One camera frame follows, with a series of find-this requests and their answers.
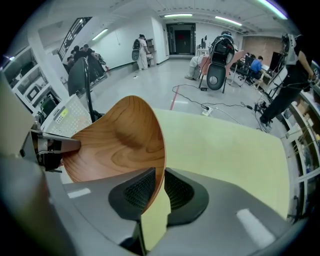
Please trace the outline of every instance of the white sneaker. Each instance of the white sneaker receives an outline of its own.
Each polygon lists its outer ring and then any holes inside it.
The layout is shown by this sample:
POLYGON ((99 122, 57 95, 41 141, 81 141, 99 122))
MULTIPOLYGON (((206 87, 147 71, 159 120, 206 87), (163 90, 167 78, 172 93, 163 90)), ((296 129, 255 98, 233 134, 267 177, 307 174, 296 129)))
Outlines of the white sneaker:
POLYGON ((271 122, 263 123, 260 121, 262 129, 268 134, 272 130, 271 122))

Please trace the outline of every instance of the wood grain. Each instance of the wood grain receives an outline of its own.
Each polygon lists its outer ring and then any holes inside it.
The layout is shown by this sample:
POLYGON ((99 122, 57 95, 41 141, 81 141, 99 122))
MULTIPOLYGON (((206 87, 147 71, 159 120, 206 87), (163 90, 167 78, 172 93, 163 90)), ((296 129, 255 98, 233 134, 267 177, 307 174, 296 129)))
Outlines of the wood grain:
POLYGON ((164 179, 166 151, 163 133, 151 107, 137 96, 127 96, 103 117, 72 139, 81 148, 63 154, 65 170, 74 182, 156 168, 154 201, 164 179))

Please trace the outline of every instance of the black mesh panel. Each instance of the black mesh panel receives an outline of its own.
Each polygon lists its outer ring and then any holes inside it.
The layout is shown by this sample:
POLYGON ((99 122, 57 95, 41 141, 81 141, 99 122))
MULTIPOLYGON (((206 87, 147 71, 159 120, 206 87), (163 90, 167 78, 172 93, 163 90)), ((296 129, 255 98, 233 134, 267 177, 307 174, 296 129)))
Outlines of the black mesh panel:
POLYGON ((194 196, 194 189, 189 184, 172 175, 165 173, 164 190, 170 199, 171 211, 187 204, 194 196))
POLYGON ((135 184, 132 184, 131 186, 127 187, 124 190, 124 198, 131 205, 139 208, 142 212, 148 204, 152 194, 154 193, 155 186, 155 172, 151 172, 135 184))

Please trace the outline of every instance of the backpack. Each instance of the backpack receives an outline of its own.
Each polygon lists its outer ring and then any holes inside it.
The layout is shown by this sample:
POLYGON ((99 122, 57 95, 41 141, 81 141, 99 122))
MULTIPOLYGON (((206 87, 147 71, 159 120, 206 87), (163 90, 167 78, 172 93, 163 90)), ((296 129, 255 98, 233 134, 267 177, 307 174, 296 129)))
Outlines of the backpack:
POLYGON ((138 39, 134 40, 134 43, 133 43, 133 47, 132 47, 132 60, 133 61, 137 61, 139 59, 139 54, 140 54, 140 48, 141 48, 141 45, 140 45, 140 42, 138 39))

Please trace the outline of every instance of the person in white clothes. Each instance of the person in white clothes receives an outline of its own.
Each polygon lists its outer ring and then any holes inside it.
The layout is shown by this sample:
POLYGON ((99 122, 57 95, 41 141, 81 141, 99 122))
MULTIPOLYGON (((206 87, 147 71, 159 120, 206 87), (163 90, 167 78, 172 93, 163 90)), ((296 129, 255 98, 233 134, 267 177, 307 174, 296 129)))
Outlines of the person in white clothes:
POLYGON ((147 47, 146 38, 143 34, 140 34, 138 40, 140 42, 140 49, 139 49, 139 58, 136 62, 138 63, 139 70, 147 70, 148 69, 147 54, 150 54, 150 52, 147 47))

